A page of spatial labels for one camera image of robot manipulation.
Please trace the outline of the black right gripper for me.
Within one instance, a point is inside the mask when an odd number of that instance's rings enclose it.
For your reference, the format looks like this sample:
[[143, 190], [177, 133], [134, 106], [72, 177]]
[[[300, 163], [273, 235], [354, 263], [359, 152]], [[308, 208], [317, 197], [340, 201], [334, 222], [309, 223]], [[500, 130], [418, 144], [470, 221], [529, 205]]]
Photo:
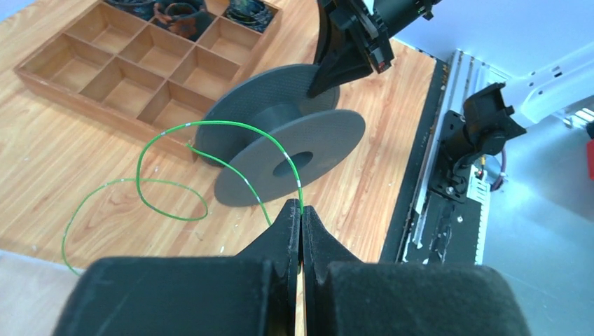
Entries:
[[321, 1], [314, 64], [307, 96], [391, 67], [389, 39], [408, 25], [434, 17], [438, 1]]

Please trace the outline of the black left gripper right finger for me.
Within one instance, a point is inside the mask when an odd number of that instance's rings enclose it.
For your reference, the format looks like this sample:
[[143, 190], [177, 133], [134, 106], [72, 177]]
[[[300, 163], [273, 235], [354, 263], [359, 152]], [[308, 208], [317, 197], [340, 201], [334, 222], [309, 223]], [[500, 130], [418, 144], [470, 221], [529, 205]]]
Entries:
[[366, 263], [301, 216], [307, 335], [529, 335], [510, 285], [476, 265]]

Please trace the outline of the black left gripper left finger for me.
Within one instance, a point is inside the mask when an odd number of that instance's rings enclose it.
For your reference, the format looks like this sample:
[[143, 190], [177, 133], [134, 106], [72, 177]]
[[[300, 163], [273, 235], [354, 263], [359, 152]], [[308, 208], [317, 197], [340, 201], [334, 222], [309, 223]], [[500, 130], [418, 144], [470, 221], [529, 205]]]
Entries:
[[71, 292], [55, 335], [292, 335], [297, 199], [234, 256], [96, 260]]

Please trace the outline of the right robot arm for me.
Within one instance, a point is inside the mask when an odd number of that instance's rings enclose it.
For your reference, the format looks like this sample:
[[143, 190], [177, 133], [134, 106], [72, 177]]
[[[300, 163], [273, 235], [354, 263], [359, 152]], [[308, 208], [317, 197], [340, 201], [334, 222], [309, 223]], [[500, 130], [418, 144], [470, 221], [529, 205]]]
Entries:
[[[318, 70], [308, 94], [316, 97], [339, 85], [382, 73], [393, 60], [390, 39], [419, 19], [432, 20], [436, 1], [319, 1]], [[452, 1], [472, 18], [478, 46], [513, 60], [543, 57], [545, 64], [503, 83], [492, 83], [463, 101], [466, 165], [483, 154], [487, 134], [516, 137], [559, 109], [593, 92], [593, 30], [570, 19], [591, 18], [592, 1], [514, 1], [517, 15], [502, 17], [501, 1]]]

